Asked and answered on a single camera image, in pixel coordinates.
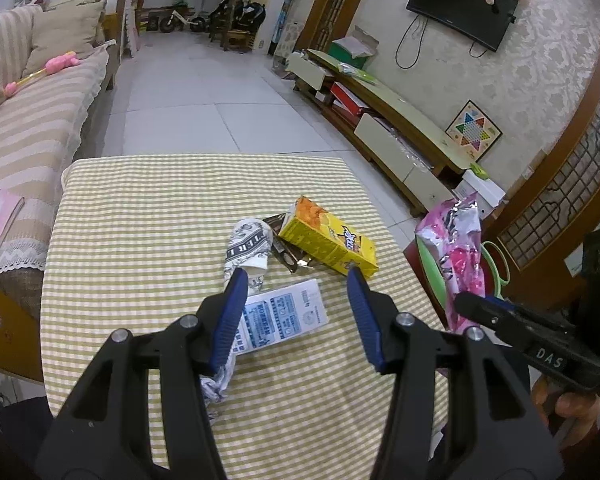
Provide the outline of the right hand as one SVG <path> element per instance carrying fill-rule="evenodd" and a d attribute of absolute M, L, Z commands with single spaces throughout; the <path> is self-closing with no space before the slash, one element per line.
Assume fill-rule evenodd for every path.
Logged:
<path fill-rule="evenodd" d="M 550 414 L 572 420 L 571 428 L 559 440 L 559 447 L 563 450 L 581 442 L 596 426 L 600 416 L 600 397 L 592 392 L 563 392 L 555 401 L 554 408 L 547 410 L 545 403 L 552 388 L 553 383 L 541 375 L 532 387 L 531 399 L 546 424 Z"/>

